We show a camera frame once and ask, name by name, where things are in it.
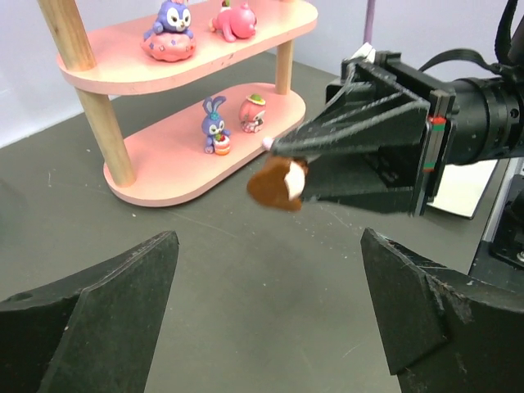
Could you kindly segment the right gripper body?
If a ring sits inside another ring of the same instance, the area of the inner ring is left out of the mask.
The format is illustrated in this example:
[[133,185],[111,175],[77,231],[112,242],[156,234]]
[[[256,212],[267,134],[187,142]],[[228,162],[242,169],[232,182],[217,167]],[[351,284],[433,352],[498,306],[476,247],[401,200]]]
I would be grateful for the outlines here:
[[447,117],[454,104],[453,93],[443,83],[405,65],[399,55],[384,52],[377,64],[345,59],[341,63],[340,88],[327,90],[327,101],[350,109],[360,108],[393,93],[404,93],[430,104],[427,122],[419,144],[402,146],[418,149],[419,169],[426,176],[422,193],[427,202],[439,173],[449,131]]

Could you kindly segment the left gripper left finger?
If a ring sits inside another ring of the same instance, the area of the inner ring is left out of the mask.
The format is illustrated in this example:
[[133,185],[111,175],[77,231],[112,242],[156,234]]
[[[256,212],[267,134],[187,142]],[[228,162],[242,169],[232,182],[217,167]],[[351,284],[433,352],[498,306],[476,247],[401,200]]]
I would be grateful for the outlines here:
[[165,231],[1,303],[3,392],[143,392],[178,260]]

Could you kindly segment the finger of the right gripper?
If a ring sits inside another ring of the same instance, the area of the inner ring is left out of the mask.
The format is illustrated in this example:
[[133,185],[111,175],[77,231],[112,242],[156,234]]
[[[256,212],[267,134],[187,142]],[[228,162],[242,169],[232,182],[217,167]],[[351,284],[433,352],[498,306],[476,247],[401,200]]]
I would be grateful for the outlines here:
[[275,156],[298,157],[417,145],[429,108],[429,102],[404,93],[393,93],[356,109],[333,102],[316,118],[275,138],[270,151]]
[[309,164],[301,199],[380,214],[420,214],[426,176],[415,147],[383,147],[360,154],[323,155]]

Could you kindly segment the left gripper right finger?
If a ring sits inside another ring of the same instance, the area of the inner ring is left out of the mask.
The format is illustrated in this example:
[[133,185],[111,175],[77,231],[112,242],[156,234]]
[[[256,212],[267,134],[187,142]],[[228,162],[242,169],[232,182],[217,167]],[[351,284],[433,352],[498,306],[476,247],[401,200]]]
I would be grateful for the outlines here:
[[521,392],[523,280],[498,283],[364,230],[364,270],[403,392]]

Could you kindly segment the small brown toy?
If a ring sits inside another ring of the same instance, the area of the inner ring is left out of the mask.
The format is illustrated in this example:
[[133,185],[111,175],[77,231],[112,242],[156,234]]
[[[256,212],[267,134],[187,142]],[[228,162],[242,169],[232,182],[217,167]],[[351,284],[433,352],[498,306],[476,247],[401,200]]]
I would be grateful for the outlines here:
[[275,156],[270,153],[263,167],[248,181],[249,196],[263,207],[297,212],[311,159]]

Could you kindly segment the pink pig toy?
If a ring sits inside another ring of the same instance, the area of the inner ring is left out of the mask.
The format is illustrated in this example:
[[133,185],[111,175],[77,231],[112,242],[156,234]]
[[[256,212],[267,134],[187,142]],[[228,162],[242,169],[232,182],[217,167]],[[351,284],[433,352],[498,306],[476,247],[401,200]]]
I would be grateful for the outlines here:
[[255,36],[257,21],[247,2],[233,7],[230,1],[222,1],[220,11],[210,20],[209,27],[211,32],[220,32],[226,42],[233,43]]

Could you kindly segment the purple figure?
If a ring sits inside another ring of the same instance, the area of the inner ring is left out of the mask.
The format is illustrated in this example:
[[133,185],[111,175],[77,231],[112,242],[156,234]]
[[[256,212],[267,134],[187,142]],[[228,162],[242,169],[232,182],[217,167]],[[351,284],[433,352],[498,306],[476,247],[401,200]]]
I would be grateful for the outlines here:
[[186,1],[163,1],[152,27],[143,35],[142,50],[157,61],[187,60],[196,50],[191,23]]

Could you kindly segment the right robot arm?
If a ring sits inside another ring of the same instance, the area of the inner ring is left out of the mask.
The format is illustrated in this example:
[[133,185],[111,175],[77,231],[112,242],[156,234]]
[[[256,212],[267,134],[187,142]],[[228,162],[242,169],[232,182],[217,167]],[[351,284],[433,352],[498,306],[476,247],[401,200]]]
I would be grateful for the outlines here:
[[275,156],[306,158],[303,201],[420,215],[447,165],[523,155],[523,31],[509,1],[488,79],[445,83],[395,52],[342,63],[342,80],[315,118],[273,141]]

